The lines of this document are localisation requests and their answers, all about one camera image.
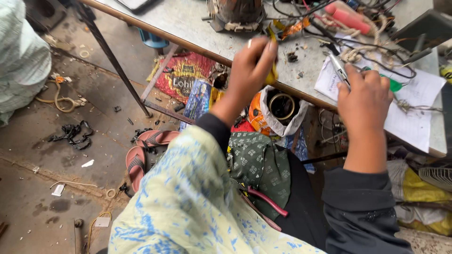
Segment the paper sheet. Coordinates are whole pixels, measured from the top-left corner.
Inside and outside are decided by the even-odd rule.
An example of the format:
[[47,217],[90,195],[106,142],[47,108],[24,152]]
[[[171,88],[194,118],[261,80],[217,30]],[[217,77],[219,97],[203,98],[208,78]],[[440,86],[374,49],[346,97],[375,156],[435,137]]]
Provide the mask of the paper sheet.
[[[362,59],[360,62],[356,63],[356,65],[359,67],[369,66],[373,69],[372,62],[365,59]],[[404,75],[411,76],[410,71],[407,68],[394,68],[394,70]],[[380,68],[379,72],[403,84],[409,82],[408,85],[396,92],[395,95],[399,100],[407,100],[412,106],[432,106],[436,96],[446,83],[444,78],[421,70],[416,70],[417,76],[411,80],[383,70],[382,68]],[[339,82],[340,78],[334,71],[330,58],[327,57],[315,84],[315,89],[332,100],[337,101],[337,84]],[[389,107],[388,116],[385,121],[385,130],[412,146],[428,153],[432,114],[441,113],[410,110],[405,114],[398,108],[394,100]]]

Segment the hand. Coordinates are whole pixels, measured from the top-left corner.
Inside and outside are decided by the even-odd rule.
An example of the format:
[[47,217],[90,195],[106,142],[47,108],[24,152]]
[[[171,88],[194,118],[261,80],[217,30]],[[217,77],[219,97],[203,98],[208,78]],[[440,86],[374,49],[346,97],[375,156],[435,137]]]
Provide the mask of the hand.
[[277,54],[277,42],[266,37],[253,38],[234,56],[228,93],[239,96],[244,103],[252,100],[262,89]]
[[264,85],[278,54],[278,43],[254,38],[235,54],[226,94],[211,109],[228,127]]
[[338,110],[347,127],[349,146],[344,169],[359,173],[386,171],[383,130],[393,94],[390,81],[377,71],[358,73],[345,65],[351,91],[339,83]]
[[339,83],[338,110],[344,120],[350,138],[368,132],[382,132],[393,99],[389,91],[390,81],[380,77],[378,71],[357,72],[346,64],[351,91]]

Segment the red pliers handle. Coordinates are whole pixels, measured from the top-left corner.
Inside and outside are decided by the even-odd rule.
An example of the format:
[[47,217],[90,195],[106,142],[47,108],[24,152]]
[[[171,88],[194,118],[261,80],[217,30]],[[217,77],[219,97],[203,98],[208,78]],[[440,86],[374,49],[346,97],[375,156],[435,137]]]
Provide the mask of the red pliers handle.
[[281,207],[279,207],[279,205],[277,205],[275,202],[273,202],[273,200],[271,200],[265,194],[263,194],[261,192],[258,192],[257,190],[253,190],[253,188],[251,186],[248,186],[248,193],[251,194],[251,195],[256,195],[259,198],[265,200],[270,206],[273,207],[273,209],[275,209],[282,216],[286,217],[287,214],[289,214],[286,210],[284,210]]

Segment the pink sandal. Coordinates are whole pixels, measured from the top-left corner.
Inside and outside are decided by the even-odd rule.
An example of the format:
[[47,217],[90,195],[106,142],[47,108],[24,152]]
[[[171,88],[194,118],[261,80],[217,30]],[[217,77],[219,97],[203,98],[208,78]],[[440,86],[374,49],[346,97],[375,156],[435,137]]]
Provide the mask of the pink sandal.
[[129,175],[129,181],[135,193],[140,188],[140,181],[144,177],[145,156],[143,148],[139,146],[132,147],[126,155],[126,167]]
[[146,131],[137,139],[137,145],[147,149],[151,146],[161,146],[169,144],[180,132],[172,131]]

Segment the green tool handle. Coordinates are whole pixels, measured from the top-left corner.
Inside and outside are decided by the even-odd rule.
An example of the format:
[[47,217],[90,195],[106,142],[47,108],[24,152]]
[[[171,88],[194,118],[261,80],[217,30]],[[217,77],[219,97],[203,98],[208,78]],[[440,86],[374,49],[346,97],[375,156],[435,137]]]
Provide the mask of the green tool handle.
[[[369,71],[371,70],[370,67],[366,66],[364,68],[362,68],[363,71]],[[380,74],[380,77],[386,77],[389,79],[390,81],[390,85],[389,85],[389,89],[393,92],[397,92],[398,90],[402,89],[403,85],[395,80],[393,80],[392,78],[385,76],[383,74]]]

